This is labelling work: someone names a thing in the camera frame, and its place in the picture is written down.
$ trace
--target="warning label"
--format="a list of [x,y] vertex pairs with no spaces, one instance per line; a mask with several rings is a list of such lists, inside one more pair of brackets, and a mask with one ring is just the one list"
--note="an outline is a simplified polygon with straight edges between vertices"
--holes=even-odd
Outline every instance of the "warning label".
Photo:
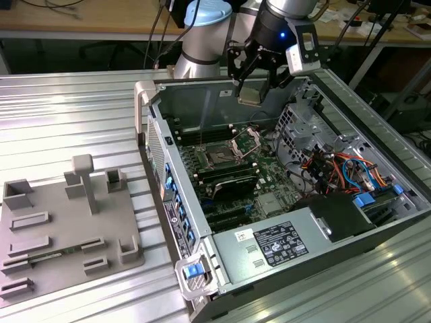
[[257,243],[272,267],[295,259],[308,250],[290,221],[254,233]]

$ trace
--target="ribbed metal surface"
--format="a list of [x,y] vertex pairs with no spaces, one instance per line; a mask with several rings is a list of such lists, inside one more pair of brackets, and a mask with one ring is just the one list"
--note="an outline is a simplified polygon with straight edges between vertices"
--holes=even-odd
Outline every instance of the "ribbed metal surface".
[[80,73],[0,79],[0,190],[62,181],[73,155],[127,175],[145,264],[0,309],[3,322],[188,322],[133,128],[133,86],[164,73]]
[[153,157],[153,161],[156,164],[157,173],[161,183],[165,182],[164,178],[164,154],[162,150],[162,146],[160,145],[159,137],[157,136],[156,129],[154,128],[154,124],[150,121],[148,124],[148,146],[151,149],[151,155]]
[[[133,84],[150,77],[165,75],[0,79],[0,182],[5,176],[29,177],[33,185],[62,180],[72,155],[91,153],[97,170],[119,166],[126,172],[145,248],[142,267],[1,309],[2,323],[189,321],[133,141]],[[402,154],[408,157],[409,149]],[[431,322],[429,268],[431,219],[215,322]]]

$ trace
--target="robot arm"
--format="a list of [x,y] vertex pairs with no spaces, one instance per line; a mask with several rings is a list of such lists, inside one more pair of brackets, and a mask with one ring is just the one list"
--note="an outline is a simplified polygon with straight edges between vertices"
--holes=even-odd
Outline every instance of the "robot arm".
[[[195,24],[184,39],[174,77],[216,76],[218,59],[226,54],[236,96],[240,95],[244,80],[256,68],[268,71],[267,82],[260,91],[263,101],[271,88],[285,87],[294,76],[320,68],[314,21],[326,10],[329,1],[326,0],[320,12],[309,19],[317,1],[263,0],[259,7],[260,1],[249,0],[230,19],[215,24]],[[201,0],[198,15],[205,6],[205,0]],[[239,67],[235,60],[242,61]],[[289,67],[277,74],[286,63]]]
[[[244,80],[256,69],[268,71],[266,84],[260,91],[261,101],[271,88],[285,87],[294,76],[320,68],[319,43],[314,20],[308,18],[317,0],[266,0],[257,14],[250,36],[245,43],[229,42],[228,73],[239,96]],[[317,19],[326,10],[318,13]],[[246,58],[236,67],[238,54],[245,52]],[[288,63],[284,72],[277,70]]]

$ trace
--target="blue button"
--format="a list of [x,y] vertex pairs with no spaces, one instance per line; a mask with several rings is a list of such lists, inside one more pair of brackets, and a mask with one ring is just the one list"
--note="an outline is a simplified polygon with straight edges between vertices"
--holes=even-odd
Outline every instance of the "blue button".
[[166,190],[170,190],[170,189],[172,188],[173,182],[174,182],[174,180],[172,179],[172,177],[171,177],[171,176],[169,176],[169,177],[166,179],[166,183],[164,183],[164,187],[165,187],[165,189],[166,189]]
[[400,185],[395,184],[393,186],[393,190],[395,191],[395,193],[397,193],[398,195],[403,194],[404,192],[404,188],[402,188]]
[[370,193],[362,193],[356,196],[354,199],[355,204],[358,207],[364,207],[368,204],[374,203],[376,200],[371,196]]
[[205,274],[205,271],[202,264],[191,264],[184,268],[184,274],[186,275],[186,279],[192,279]]

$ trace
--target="gray 3d printed base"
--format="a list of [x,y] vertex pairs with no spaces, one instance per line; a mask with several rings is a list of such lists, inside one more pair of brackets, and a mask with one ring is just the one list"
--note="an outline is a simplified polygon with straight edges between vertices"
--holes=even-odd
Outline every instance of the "gray 3d printed base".
[[3,206],[0,307],[144,263],[142,250],[121,262],[125,246],[141,246],[141,240],[127,185],[108,193],[107,184],[106,175],[91,177],[93,215],[85,195],[68,198],[65,182],[32,188],[26,198],[33,207]]

